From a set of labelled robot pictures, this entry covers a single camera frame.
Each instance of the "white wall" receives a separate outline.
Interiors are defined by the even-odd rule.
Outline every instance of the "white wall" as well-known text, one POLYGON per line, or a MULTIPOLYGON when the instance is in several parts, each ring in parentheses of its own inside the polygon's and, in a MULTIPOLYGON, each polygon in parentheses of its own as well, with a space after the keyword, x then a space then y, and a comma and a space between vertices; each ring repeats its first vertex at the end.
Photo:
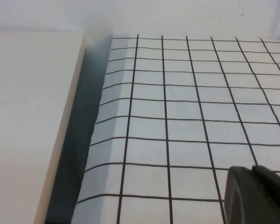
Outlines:
POLYGON ((280 0, 0 0, 11 28, 280 38, 280 0))

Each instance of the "black grid line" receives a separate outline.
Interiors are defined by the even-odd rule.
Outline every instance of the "black grid line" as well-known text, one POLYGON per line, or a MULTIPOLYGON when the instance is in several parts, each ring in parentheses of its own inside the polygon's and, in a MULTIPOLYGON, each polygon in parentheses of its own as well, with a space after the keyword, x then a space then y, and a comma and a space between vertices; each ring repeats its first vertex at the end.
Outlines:
MULTIPOLYGON (((142 116, 134 116, 131 115, 131 118, 143 118, 143 119, 155 119, 155 120, 166 120, 166 118, 155 118, 155 117, 142 117, 142 116)), ((100 123, 106 122, 108 120, 116 119, 116 118, 128 118, 128 115, 119 115, 115 117, 111 117, 105 120, 101 120, 96 122, 95 124, 98 125, 100 123)), ((183 119, 183 118, 167 118, 167 120, 184 120, 184 121, 203 121, 202 119, 183 119)), ((273 122, 256 122, 256 121, 232 121, 232 120, 211 120, 211 119, 204 119, 204 121, 210 122, 226 122, 226 123, 244 123, 244 124, 265 124, 265 125, 277 125, 278 123, 273 122)))
POLYGON ((168 190, 169 190, 169 209, 170 224, 173 224, 172 192, 171 192, 171 174, 170 174, 170 153, 169 153, 169 136, 168 136, 168 119, 167 119, 167 101, 166 101, 166 81, 164 73, 164 40, 162 36, 162 55, 163 55, 163 80, 164 80, 164 118, 166 128, 166 152, 167 152, 167 172, 168 172, 168 190))
MULTIPOLYGON (((130 98, 117 98, 117 99, 113 99, 111 101, 105 102, 100 104, 99 106, 102 105, 106 105, 109 104, 111 102, 117 101, 117 100, 121 100, 121 99, 130 99, 130 98)), ((146 100, 146 101, 159 101, 159 102, 163 102, 164 100, 162 99, 142 99, 142 98, 133 98, 136 100, 146 100)), ((198 101, 194 101, 194 100, 167 100, 167 102, 189 102, 189 103, 198 103, 198 101)), ((211 102, 211 101, 201 101, 201 103, 207 103, 207 104, 233 104, 230 102, 211 102)), ((272 105, 272 106, 280 106, 280 104, 264 104, 264 103, 236 103, 238 105, 272 105)))
POLYGON ((187 37, 186 37, 186 43, 187 43, 187 48, 188 48, 188 54, 189 54, 190 61, 191 61, 191 70, 192 70, 192 74, 193 74, 193 78, 194 78, 194 82, 195 82, 195 86, 196 86, 197 98, 198 98, 198 102, 199 102, 199 107, 200 107, 200 112, 201 112, 201 117, 202 117, 202 122, 203 122, 203 128, 204 128, 205 138, 206 138, 207 147, 208 147, 208 153, 209 153, 210 162, 211 162, 211 166, 212 166, 213 177, 214 177, 215 186, 216 186, 216 189, 217 189, 217 192, 218 192, 219 201, 220 201, 219 205, 220 205, 220 209, 221 209, 221 212, 222 212, 223 222, 224 222, 224 224, 226 224, 224 206, 223 206, 223 203, 221 202, 221 195, 220 195, 220 191, 219 191, 219 182, 218 182, 218 179, 216 177, 216 172, 215 172, 215 169, 214 169, 215 166, 214 166, 214 162, 213 162, 213 158, 212 158, 212 153, 211 153, 211 149, 210 149, 210 143, 209 143, 209 139, 208 139, 206 123, 205 123, 205 120, 204 120, 203 109, 202 109, 202 105, 201 105, 201 101, 200 101, 200 96, 199 96, 199 91, 198 91, 198 87, 197 87, 197 81, 196 81, 194 66, 193 66, 193 63, 192 63, 192 60, 191 60, 191 50, 190 50, 190 46, 189 46, 187 37))
POLYGON ((270 52, 269 52, 269 50, 267 49, 267 47, 266 47, 266 45, 265 45, 265 43, 264 43, 264 41, 261 39, 261 41, 262 41, 262 43, 263 43, 263 45, 264 45, 264 47, 265 47, 265 49, 267 50, 267 53, 270 55, 270 57, 271 57, 271 59, 273 60, 273 62, 276 64, 276 66, 278 67, 278 69, 280 70, 280 67, 279 67, 279 65, 276 63, 276 61, 275 61, 275 59, 272 57, 272 55, 270 54, 270 52))
MULTIPOLYGON (((87 197, 85 199, 82 199, 77 202, 77 204, 98 198, 98 197, 103 197, 103 196, 111 196, 111 197, 120 197, 118 194, 100 194, 100 195, 95 195, 91 197, 87 197)), ((122 195, 122 197, 135 197, 135 198, 150 198, 150 199, 163 199, 163 200, 170 200, 169 197, 158 197, 158 196, 143 196, 143 195, 122 195)), ((200 199, 200 198, 182 198, 182 197, 172 197, 172 200, 176 201, 195 201, 195 202, 224 202, 224 200, 218 200, 218 199, 200 199)))
MULTIPOLYGON (((116 85, 122 85, 122 84, 132 84, 132 83, 117 83, 110 86, 106 86, 103 88, 103 90, 111 88, 116 85)), ((163 86, 162 84, 150 84, 150 83, 134 83, 137 85, 155 85, 155 86, 163 86)), ((195 87, 194 85, 177 85, 177 84, 166 84, 165 86, 183 86, 183 87, 195 87)), ((198 85, 197 87, 205 87, 205 88, 228 88, 227 86, 209 86, 209 85, 198 85)), ((260 87, 239 87, 239 86, 231 86, 231 88, 235 89, 261 89, 260 87)), ((280 88, 263 88, 264 90, 280 90, 280 88)))
MULTIPOLYGON (((136 37, 114 37, 112 39, 136 39, 136 37)), ((139 39, 145 40, 161 40, 161 38, 144 38, 139 37, 139 39)), ((172 38, 163 38, 163 40, 168 41, 184 41, 184 39, 172 39, 172 38)), ((188 39, 188 41, 211 41, 209 39, 188 39)), ((215 42, 236 42, 236 40, 214 40, 215 42)), ((247 42, 247 43, 261 43, 261 41, 239 41, 239 42, 247 42)), ((280 43, 274 41, 265 41, 266 43, 280 43)))
POLYGON ((242 48, 241 48, 240 43, 239 43, 239 41, 238 41, 237 38, 236 38, 236 41, 237 41, 237 44, 238 44, 238 46, 239 46, 239 48, 240 48, 240 50, 241 50, 241 52, 242 52, 243 57, 245 58, 245 60, 246 60, 246 62, 247 62, 247 64, 248 64, 248 66, 250 67, 251 72, 254 74, 254 77, 255 77, 255 79, 256 79, 256 81, 257 81, 259 87, 261 88, 263 94, 264 94, 264 97, 265 97, 265 99, 266 99, 266 102, 269 104, 270 109, 271 109, 272 113, 274 114, 275 119, 277 120, 277 122, 278 122, 278 124, 279 124, 279 126, 280 126, 279 118, 277 117, 276 113, 274 112, 274 109, 273 109, 273 107, 271 106, 271 104, 270 104, 270 102, 269 102, 269 100, 268 100, 268 98, 267 98, 267 96, 266 96, 266 93, 265 93, 264 89, 262 88, 262 86, 261 86, 261 84, 260 84, 260 82, 259 82, 259 80, 258 80, 256 74, 254 73, 254 71, 253 71, 253 69, 252 69, 252 67, 251 67, 251 65, 250 65, 250 63, 249 63, 249 61, 248 61, 248 59, 246 58, 244 52, 242 51, 242 48))
MULTIPOLYGON (((139 139, 139 140, 151 140, 151 141, 167 141, 166 139, 149 139, 149 138, 140 138, 140 137, 128 137, 129 139, 139 139)), ((103 142, 113 140, 113 139, 126 139, 126 137, 112 137, 109 139, 105 139, 96 143, 90 144, 90 146, 94 146, 97 144, 101 144, 103 142)), ((169 139, 169 142, 195 142, 195 143, 207 143, 207 141, 194 141, 194 140, 172 140, 169 139)), ((217 142, 217 141, 209 141, 210 144, 222 144, 222 145, 247 145, 248 143, 244 142, 217 142)), ((261 143, 251 143, 252 146, 270 146, 270 147, 276 147, 280 146, 280 144, 261 144, 261 143)))
MULTIPOLYGON (((112 71, 106 73, 106 75, 117 73, 120 71, 133 71, 131 69, 122 69, 122 70, 117 70, 117 71, 112 71)), ((136 71, 146 71, 146 72, 163 72, 159 70, 137 70, 136 71)), ((175 73, 192 73, 191 71, 165 71, 165 72, 175 72, 175 73)), ((222 74, 221 72, 196 72, 196 73, 201 73, 201 74, 222 74)), ((225 72, 225 74, 242 74, 242 75, 252 75, 252 73, 243 73, 243 72, 225 72)), ((256 75, 268 75, 268 76, 280 76, 280 74, 267 74, 267 73, 255 73, 256 75)))
POLYGON ((126 163, 126 153, 127 153, 127 145, 128 145, 129 130, 130 130, 131 104, 132 104, 132 95, 133 95, 133 90, 134 90, 134 84, 133 83, 134 83, 134 80, 135 80, 136 62, 137 62, 138 41, 139 41, 139 35, 137 36, 135 61, 134 61, 134 71, 133 71, 133 76, 132 76, 132 85, 131 85, 131 92, 130 92, 130 109, 129 109, 129 117, 128 117, 128 121, 127 121, 127 127, 126 127, 126 139, 125 139, 125 147, 124 147, 123 167, 122 167, 122 176, 121 176, 121 185, 120 185, 120 196, 119 196, 119 203, 118 203, 117 224, 120 223, 122 195, 123 195, 123 183, 124 183, 124 173, 125 173, 125 163, 126 163))
MULTIPOLYGON (((121 50, 121 49, 134 49, 134 47, 125 47, 125 48, 112 48, 110 50, 121 50)), ((138 49, 153 49, 153 50, 161 50, 161 48, 148 48, 148 47, 138 47, 138 49)), ((184 51, 186 49, 166 49, 164 50, 181 50, 184 51)), ((214 51, 210 49, 193 49, 191 51, 214 51)), ((217 52, 240 52, 239 50, 217 50, 217 52)), ((259 54, 267 54, 265 51, 244 51, 245 53, 259 53, 259 54)), ((271 52, 272 54, 280 54, 280 52, 271 52)))
MULTIPOLYGON (((86 169, 84 172, 87 173, 88 171, 98 168, 98 167, 103 167, 103 166, 108 166, 108 165, 123 165, 123 162, 107 162, 107 163, 102 163, 93 167, 90 167, 86 169)), ((170 168, 188 168, 188 169, 215 169, 215 170, 224 170, 228 171, 228 168, 212 168, 212 167, 198 167, 198 166, 177 166, 177 165, 156 165, 156 164, 145 164, 145 163, 134 163, 134 162, 127 162, 126 165, 132 165, 132 166, 141 166, 141 167, 170 167, 170 168)), ((280 173, 280 170, 273 170, 275 173, 280 173)))
MULTIPOLYGON (((126 59, 134 59, 133 57, 125 57, 125 58, 119 58, 119 59, 113 59, 108 62, 114 62, 114 61, 121 61, 121 60, 126 60, 126 59)), ((157 60, 157 61, 162 61, 163 59, 159 58, 146 58, 146 57, 138 57, 138 59, 143 59, 143 60, 157 60)), ((185 59, 164 59, 165 61, 181 61, 181 62, 189 62, 190 60, 185 60, 185 59)), ((215 60, 192 60, 192 62, 218 62, 215 60)), ((237 62, 237 63, 246 63, 245 61, 220 61, 220 62, 237 62)), ((250 63, 260 63, 260 64, 277 64, 276 62, 250 62, 250 63)))
POLYGON ((243 129, 244 135, 246 136, 246 141, 247 141, 247 143, 248 143, 248 146, 249 146, 249 148, 250 148, 250 150, 251 150, 251 153, 252 153, 252 156, 253 156, 253 160, 254 160, 255 164, 258 165, 256 156, 255 156, 255 154, 254 154, 254 152, 253 152, 252 145, 251 145, 250 140, 249 140, 249 138, 248 138, 248 136, 247 136, 246 129, 245 129, 243 123, 242 123, 242 119, 241 119, 241 116, 240 116, 240 114, 239 114, 239 110, 238 110, 238 108, 237 108, 237 106, 236 106, 236 103, 235 103, 235 100, 234 100, 234 97, 233 97, 231 88, 230 88, 230 86, 229 86, 227 77, 226 77, 226 75, 225 75, 225 72, 224 72, 222 63, 220 62, 220 60, 219 60, 219 55, 218 55, 218 53, 216 52, 216 48, 215 48, 214 41, 213 41, 213 38, 212 38, 212 37, 211 37, 211 40, 212 40, 213 48, 214 48, 215 53, 216 53, 216 57, 218 58, 218 61, 219 61, 220 69, 221 69, 222 72, 223 72, 223 75, 224 75, 224 78, 225 78, 225 82, 226 82, 227 87, 228 87, 228 89, 229 89, 229 93, 230 93, 230 96, 231 96, 231 98, 232 98, 232 102, 233 102, 233 104, 234 104, 234 107, 235 107, 235 110, 236 110, 238 119, 239 119, 239 121, 240 121, 240 124, 241 124, 241 127, 242 127, 242 129, 243 129))

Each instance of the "black object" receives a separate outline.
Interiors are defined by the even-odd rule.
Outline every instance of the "black object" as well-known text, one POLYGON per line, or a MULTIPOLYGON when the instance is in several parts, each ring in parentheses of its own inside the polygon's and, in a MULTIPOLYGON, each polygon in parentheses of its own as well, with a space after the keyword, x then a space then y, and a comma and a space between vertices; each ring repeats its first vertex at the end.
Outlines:
POLYGON ((280 176, 264 166, 230 167, 224 202, 227 224, 280 224, 280 176))

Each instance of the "cream board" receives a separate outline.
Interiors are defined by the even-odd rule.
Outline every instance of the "cream board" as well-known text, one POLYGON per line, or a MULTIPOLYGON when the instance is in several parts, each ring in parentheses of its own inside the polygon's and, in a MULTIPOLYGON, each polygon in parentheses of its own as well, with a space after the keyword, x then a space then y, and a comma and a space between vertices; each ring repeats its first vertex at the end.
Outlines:
POLYGON ((0 224, 44 223, 83 33, 0 32, 0 224))

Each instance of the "grid paper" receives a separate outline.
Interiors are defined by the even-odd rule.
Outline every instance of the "grid paper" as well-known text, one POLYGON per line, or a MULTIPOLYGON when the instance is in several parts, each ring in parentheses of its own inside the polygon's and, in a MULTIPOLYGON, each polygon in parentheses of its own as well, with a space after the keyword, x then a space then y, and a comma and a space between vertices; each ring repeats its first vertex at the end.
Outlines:
POLYGON ((226 224, 255 164, 280 175, 280 40, 115 37, 72 223, 226 224))

